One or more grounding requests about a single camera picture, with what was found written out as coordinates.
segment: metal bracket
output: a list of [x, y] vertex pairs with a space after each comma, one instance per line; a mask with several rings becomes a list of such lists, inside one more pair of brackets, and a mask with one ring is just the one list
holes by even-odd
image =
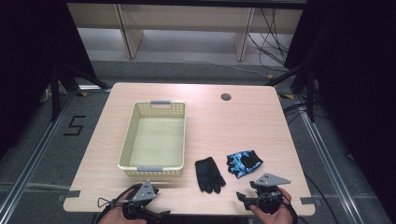
[[254, 181], [254, 184], [257, 186], [265, 186], [265, 187], [272, 187], [276, 185], [284, 185], [291, 183], [290, 180], [279, 177], [277, 175], [271, 174], [264, 174], [262, 177]]
[[132, 202], [140, 202], [145, 200], [154, 199], [157, 196], [154, 192], [154, 188], [151, 186], [151, 183], [146, 181], [137, 191], [136, 195], [132, 198]]

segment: hand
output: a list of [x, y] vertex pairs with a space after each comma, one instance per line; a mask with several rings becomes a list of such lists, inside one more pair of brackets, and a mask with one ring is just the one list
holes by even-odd
[[[279, 191], [285, 197], [285, 199], [283, 199], [283, 202], [290, 203], [291, 196], [282, 188], [279, 188]], [[293, 222], [293, 216], [291, 215], [291, 212], [283, 204], [281, 204], [279, 206], [279, 209], [272, 215], [265, 214], [260, 208], [255, 205], [251, 205], [249, 208], [254, 213], [254, 215], [256, 215], [256, 217], [258, 217], [262, 221], [263, 224], [291, 224]]]
[[[121, 199], [126, 199], [126, 197], [128, 197], [128, 195], [132, 191], [133, 191], [133, 189], [126, 192], [121, 197]], [[122, 213], [122, 207], [116, 206], [115, 208], [108, 211], [104, 217], [102, 217], [99, 224], [147, 224], [147, 222], [144, 219], [134, 219], [134, 220], [126, 219]]]

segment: cable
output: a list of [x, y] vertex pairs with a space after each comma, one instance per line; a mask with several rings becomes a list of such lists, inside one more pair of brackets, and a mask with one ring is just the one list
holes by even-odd
[[304, 172], [304, 176], [305, 178], [307, 178], [309, 180], [309, 182], [311, 182], [311, 184], [318, 190], [320, 196], [322, 197], [323, 201], [326, 203], [326, 205], [328, 206], [330, 213], [332, 214], [332, 217], [334, 218], [334, 222], [336, 224], [338, 224], [338, 219], [337, 216], [335, 215], [334, 211], [332, 210], [332, 207], [330, 206], [329, 202], [327, 201], [326, 197], [324, 196], [324, 194], [322, 193], [322, 191], [319, 189], [319, 187], [314, 183], [314, 181]]
[[[111, 200], [111, 201], [109, 201], [109, 200], [107, 200], [107, 199], [104, 199], [104, 198], [98, 198], [98, 200], [97, 200], [97, 206], [98, 206], [98, 207], [103, 207], [103, 206], [109, 204], [109, 205], [110, 205], [110, 209], [112, 209], [114, 206], [116, 206], [116, 203], [120, 200], [120, 198], [121, 198], [124, 194], [126, 194], [129, 190], [131, 190], [131, 189], [136, 189], [136, 188], [138, 188], [138, 187], [140, 187], [140, 186], [141, 186], [141, 184], [132, 185], [131, 187], [129, 187], [128, 189], [126, 189], [123, 193], [121, 193], [121, 194], [119, 195], [119, 197], [117, 197], [116, 199], [113, 199], [113, 200]], [[100, 200], [105, 201], [105, 203], [103, 203], [102, 205], [100, 205], [100, 204], [99, 204]]]
[[284, 49], [287, 49], [287, 48], [285, 48], [283, 45], [281, 45], [281, 44], [279, 43], [279, 40], [278, 40], [278, 38], [277, 38], [277, 33], [276, 33], [276, 22], [275, 22], [276, 10], [273, 8], [272, 12], [273, 12], [273, 18], [272, 18], [271, 25], [270, 25], [269, 22], [268, 22], [268, 20], [267, 20], [267, 18], [265, 17], [265, 14], [264, 14], [264, 11], [263, 11], [263, 8], [262, 8], [262, 16], [264, 17], [265, 23], [267, 24], [267, 27], [268, 27], [268, 35], [271, 34], [271, 36], [272, 36], [273, 39], [275, 40], [276, 44], [278, 45], [278, 48], [276, 48], [276, 47], [274, 47], [273, 45], [271, 45], [271, 44], [267, 41], [267, 38], [266, 38], [266, 37], [265, 37], [264, 41], [267, 41], [268, 44], [270, 44], [270, 45], [273, 46], [274, 48], [278, 49], [280, 55], [282, 56], [283, 62], [285, 62], [286, 57], [285, 57], [285, 55], [284, 55], [284, 50], [283, 50], [282, 48], [284, 48]]
[[275, 201], [277, 201], [278, 203], [281, 203], [281, 204], [285, 205], [285, 207], [289, 209], [289, 211], [290, 211], [290, 213], [291, 213], [291, 216], [293, 217], [293, 222], [292, 222], [292, 224], [297, 224], [297, 223], [298, 223], [298, 216], [297, 216], [296, 211], [295, 211], [294, 208], [292, 207], [290, 200], [289, 200], [288, 198], [286, 198], [285, 196], [283, 196], [283, 198], [286, 199], [289, 203], [285, 203], [285, 202], [279, 200], [279, 199], [276, 198], [276, 197], [271, 197], [272, 200], [275, 200]]
[[324, 117], [324, 116], [321, 116], [321, 115], [319, 115], [319, 114], [317, 114], [317, 113], [314, 113], [314, 115], [316, 115], [317, 117], [319, 117], [319, 118], [321, 118], [321, 119], [328, 119], [329, 117], [327, 116], [327, 117]]
[[308, 224], [308, 222], [303, 217], [298, 217], [303, 223]]
[[283, 114], [286, 114], [287, 112], [291, 111], [292, 109], [298, 108], [300, 106], [306, 106], [306, 103], [300, 103], [300, 104], [295, 104], [295, 105], [288, 106], [288, 107], [283, 109]]
[[260, 52], [259, 52], [259, 60], [260, 60], [260, 64], [262, 65], [262, 67], [264, 67], [264, 68], [266, 68], [266, 69], [274, 70], [274, 71], [277, 71], [277, 72], [288, 72], [288, 71], [282, 71], [282, 70], [273, 69], [273, 68], [269, 68], [269, 67], [265, 66], [265, 65], [262, 63], [262, 51], [261, 51], [261, 50], [260, 50]]
[[304, 111], [300, 111], [300, 113], [299, 113], [298, 115], [296, 115], [293, 119], [291, 119], [291, 121], [288, 122], [288, 125], [290, 125], [295, 119], [297, 119], [297, 118], [298, 118], [300, 115], [302, 115], [304, 112], [305, 112], [305, 110], [304, 110]]
[[278, 59], [274, 54], [268, 52], [267, 50], [265, 50], [265, 49], [262, 47], [263, 44], [265, 43], [265, 40], [264, 40], [264, 43], [260, 46], [259, 44], [257, 44], [257, 43], [253, 40], [253, 38], [251, 37], [251, 35], [248, 35], [248, 37], [250, 38], [251, 42], [253, 42], [253, 44], [256, 46], [256, 48], [257, 48], [259, 51], [265, 53], [268, 57], [274, 59], [277, 63], [283, 63], [283, 62], [282, 62], [280, 59]]
[[165, 57], [165, 58], [167, 58], [167, 59], [170, 59], [170, 60], [172, 60], [172, 61], [179, 61], [179, 62], [185, 62], [185, 63], [212, 64], [212, 65], [216, 65], [216, 66], [220, 66], [220, 67], [229, 67], [229, 68], [235, 69], [235, 70], [237, 70], [237, 71], [241, 71], [241, 72], [255, 73], [255, 74], [259, 74], [260, 76], [263, 76], [263, 77], [268, 77], [267, 75], [265, 75], [265, 74], [263, 74], [263, 73], [260, 73], [260, 72], [258, 72], [258, 71], [247, 70], [247, 69], [241, 69], [241, 68], [237, 68], [237, 67], [234, 67], [234, 66], [232, 66], [232, 65], [227, 65], [227, 64], [218, 64], [218, 63], [210, 63], [210, 62], [196, 62], [196, 61], [190, 61], [190, 60], [185, 60], [185, 59], [172, 58], [172, 57], [167, 56], [164, 52], [162, 52], [162, 51], [161, 51], [161, 48], [160, 48], [158, 45], [156, 45], [153, 41], [151, 41], [150, 39], [148, 39], [145, 35], [143, 35], [143, 37], [144, 37], [145, 39], [147, 39], [147, 41], [148, 41], [152, 46], [154, 46], [154, 47], [163, 55], [163, 57]]

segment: wooden table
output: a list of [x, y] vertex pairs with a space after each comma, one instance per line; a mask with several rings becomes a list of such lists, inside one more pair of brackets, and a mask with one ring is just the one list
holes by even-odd
[[[222, 100], [223, 93], [232, 99]], [[80, 190], [79, 197], [66, 198], [66, 211], [101, 212], [99, 197], [114, 199], [141, 182], [129, 178], [117, 164], [134, 103], [150, 100], [184, 101], [187, 117], [182, 177], [173, 184], [153, 183], [160, 193], [148, 209], [178, 215], [252, 215], [235, 193], [255, 197], [249, 181], [270, 173], [291, 181], [282, 187], [292, 195], [299, 216], [315, 213], [313, 204], [300, 201], [311, 194], [274, 88], [157, 83], [114, 85], [70, 188]], [[226, 156], [249, 149], [256, 151], [263, 165], [237, 179], [228, 173]], [[194, 163], [207, 157], [213, 157], [227, 183], [220, 194], [199, 190]]]

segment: black glove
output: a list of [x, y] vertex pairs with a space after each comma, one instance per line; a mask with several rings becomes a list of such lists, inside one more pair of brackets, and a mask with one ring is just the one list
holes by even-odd
[[221, 187], [225, 186], [225, 181], [220, 174], [219, 168], [212, 157], [195, 162], [198, 185], [201, 191], [211, 193], [221, 192]]
[[262, 165], [262, 160], [254, 150], [237, 152], [227, 156], [228, 172], [235, 174], [236, 178], [248, 175]]

